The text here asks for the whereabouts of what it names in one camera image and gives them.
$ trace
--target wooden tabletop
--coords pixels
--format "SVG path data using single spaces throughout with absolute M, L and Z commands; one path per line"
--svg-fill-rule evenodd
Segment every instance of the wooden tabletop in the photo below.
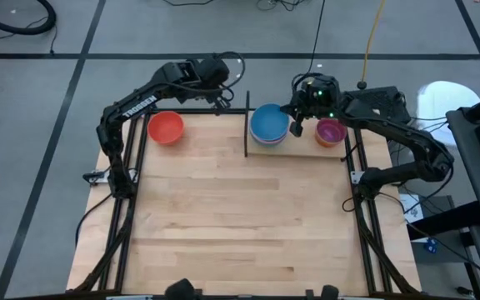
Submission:
M 324 284 L 343 295 L 368 295 L 355 217 L 342 210 L 351 197 L 345 162 L 245 158 L 243 115 L 182 117 L 185 134 L 179 144 L 147 142 L 123 293 L 164 294 L 168 285 L 188 278 L 207 295 L 302 296 L 306 289 L 319 295 Z M 391 167 L 386 140 L 367 131 L 362 138 L 369 166 Z M 354 161 L 359 168 L 358 158 Z M 100 154 L 97 168 L 107 166 Z M 399 197 L 395 187 L 382 191 Z M 108 194 L 107 185 L 93 187 L 87 210 Z M 113 203 L 82 225 L 68 288 L 103 255 Z M 420 289 L 401 208 L 383 195 L 376 203 L 387 255 Z M 110 287 L 117 263 L 115 257 Z

